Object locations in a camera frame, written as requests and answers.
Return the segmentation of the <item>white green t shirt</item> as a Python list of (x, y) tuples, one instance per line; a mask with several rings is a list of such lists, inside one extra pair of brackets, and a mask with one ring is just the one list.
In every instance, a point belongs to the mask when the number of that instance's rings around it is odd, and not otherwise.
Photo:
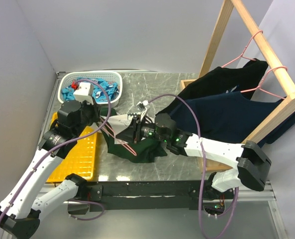
[(130, 143), (129, 146), (132, 147), (137, 154), (134, 155), (121, 144), (116, 144), (111, 135), (104, 131), (102, 131), (102, 134), (107, 144), (108, 153), (127, 159), (133, 163), (153, 163), (156, 157), (167, 156), (166, 151), (159, 141), (144, 139), (137, 144)]

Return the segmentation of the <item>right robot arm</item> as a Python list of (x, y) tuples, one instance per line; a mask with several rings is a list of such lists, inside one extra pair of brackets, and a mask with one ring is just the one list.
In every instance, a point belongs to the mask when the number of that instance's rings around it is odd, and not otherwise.
[(138, 143), (143, 138), (154, 139), (166, 143), (167, 149), (173, 154), (201, 157), (229, 166), (229, 170), (216, 173), (206, 186), (206, 194), (213, 199), (239, 186), (263, 191), (272, 164), (252, 141), (245, 144), (225, 143), (199, 137), (178, 129), (168, 114), (157, 115), (154, 122), (148, 122), (142, 116), (133, 117), (130, 125), (116, 138), (128, 143)]

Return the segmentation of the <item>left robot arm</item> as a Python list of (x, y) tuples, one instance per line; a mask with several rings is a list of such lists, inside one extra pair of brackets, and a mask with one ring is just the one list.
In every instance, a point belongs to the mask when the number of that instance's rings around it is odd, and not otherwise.
[(99, 121), (100, 107), (86, 100), (61, 105), (57, 119), (43, 134), (29, 167), (12, 191), (0, 202), (0, 229), (18, 239), (29, 239), (40, 223), (64, 201), (90, 203), (90, 189), (83, 177), (72, 173), (50, 192), (39, 192), (51, 173), (82, 139), (87, 126)]

